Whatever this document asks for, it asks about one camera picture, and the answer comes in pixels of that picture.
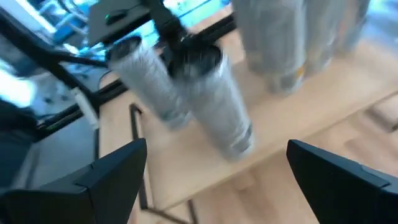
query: wooden floor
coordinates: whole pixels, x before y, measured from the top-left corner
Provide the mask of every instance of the wooden floor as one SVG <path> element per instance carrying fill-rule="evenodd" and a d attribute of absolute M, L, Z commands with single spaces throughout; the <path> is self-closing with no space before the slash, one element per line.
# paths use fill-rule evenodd
<path fill-rule="evenodd" d="M 398 131 L 386 133 L 363 112 L 305 141 L 398 176 Z M 203 224 L 318 223 L 284 152 L 197 196 L 194 202 Z"/>

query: metal canister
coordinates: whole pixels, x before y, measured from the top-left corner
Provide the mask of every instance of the metal canister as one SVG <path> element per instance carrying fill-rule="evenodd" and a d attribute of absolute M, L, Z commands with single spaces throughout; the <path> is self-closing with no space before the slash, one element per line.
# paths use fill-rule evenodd
<path fill-rule="evenodd" d="M 303 0 L 252 0 L 264 76 L 271 92 L 291 93 L 301 86 L 305 63 Z"/>
<path fill-rule="evenodd" d="M 110 69 L 170 129 L 177 129 L 190 119 L 166 66 L 151 47 L 133 36 L 117 43 L 107 55 Z"/>
<path fill-rule="evenodd" d="M 232 0 L 234 8 L 234 18 L 238 31 L 241 34 L 242 44 L 246 53 L 248 68 L 255 74 L 264 73 L 262 57 L 259 50 L 259 36 L 257 34 L 257 24 L 262 21 L 255 20 L 253 16 L 253 4 L 248 1 Z"/>
<path fill-rule="evenodd" d="M 209 46 L 187 52 L 182 59 L 169 69 L 192 115 L 225 158 L 242 158 L 253 149 L 254 136 L 227 56 Z"/>
<path fill-rule="evenodd" d="M 344 0 L 307 0 L 306 74 L 319 72 L 333 57 L 343 8 Z"/>
<path fill-rule="evenodd" d="M 336 48 L 338 53 L 352 51 L 359 42 L 370 0 L 346 0 L 343 21 L 338 31 Z"/>

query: crumpled foil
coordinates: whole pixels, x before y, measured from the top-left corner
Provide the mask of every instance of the crumpled foil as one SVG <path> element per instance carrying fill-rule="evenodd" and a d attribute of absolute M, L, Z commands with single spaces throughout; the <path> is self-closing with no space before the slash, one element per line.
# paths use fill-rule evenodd
<path fill-rule="evenodd" d="M 107 55 L 110 69 L 170 129 L 184 126 L 190 119 L 163 62 L 140 37 L 116 44 Z"/>
<path fill-rule="evenodd" d="M 170 69 L 175 86 L 213 144 L 236 161 L 254 147 L 251 120 L 228 58 L 211 46 L 189 52 Z"/>

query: silver cylinder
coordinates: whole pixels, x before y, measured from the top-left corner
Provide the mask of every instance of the silver cylinder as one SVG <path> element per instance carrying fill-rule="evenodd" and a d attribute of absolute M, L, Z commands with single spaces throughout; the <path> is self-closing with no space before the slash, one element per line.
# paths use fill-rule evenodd
<path fill-rule="evenodd" d="M 270 91 L 291 93 L 301 86 L 305 63 L 303 0 L 251 1 L 256 10 L 259 49 Z"/>
<path fill-rule="evenodd" d="M 242 158 L 253 149 L 254 137 L 227 56 L 211 46 L 184 59 L 170 72 L 192 115 L 225 158 Z"/>
<path fill-rule="evenodd" d="M 262 21 L 255 20 L 252 5 L 248 1 L 232 0 L 234 18 L 238 31 L 241 34 L 243 49 L 246 53 L 246 62 L 250 71 L 256 74 L 264 73 L 262 57 L 258 47 L 257 25 Z"/>
<path fill-rule="evenodd" d="M 306 74 L 327 66 L 333 57 L 344 0 L 307 0 Z"/>
<path fill-rule="evenodd" d="M 340 25 L 336 42 L 337 52 L 345 54 L 352 51 L 359 42 L 370 0 L 346 0 L 343 22 Z"/>
<path fill-rule="evenodd" d="M 178 96 L 165 65 L 142 39 L 130 37 L 116 44 L 108 54 L 110 69 L 170 129 L 190 119 L 190 113 Z"/>

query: wooden table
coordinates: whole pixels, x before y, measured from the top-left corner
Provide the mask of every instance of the wooden table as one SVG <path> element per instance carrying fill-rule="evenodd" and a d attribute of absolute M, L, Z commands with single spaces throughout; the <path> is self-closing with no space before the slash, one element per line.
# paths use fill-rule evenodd
<path fill-rule="evenodd" d="M 213 23 L 217 16 L 222 17 L 220 14 L 199 27 Z M 256 149 L 247 158 L 236 163 L 224 160 L 194 121 L 170 132 L 130 91 L 100 109 L 103 156 L 131 141 L 129 105 L 135 102 L 143 107 L 148 171 L 158 209 L 183 203 L 266 160 L 283 149 L 289 139 L 311 136 L 398 91 L 398 59 L 368 40 L 362 40 L 352 54 L 333 59 L 323 72 L 286 97 L 267 94 L 263 79 L 247 70 L 237 31 L 221 38 L 220 44 L 233 63 L 256 135 Z M 110 73 L 101 86 L 116 78 Z"/>

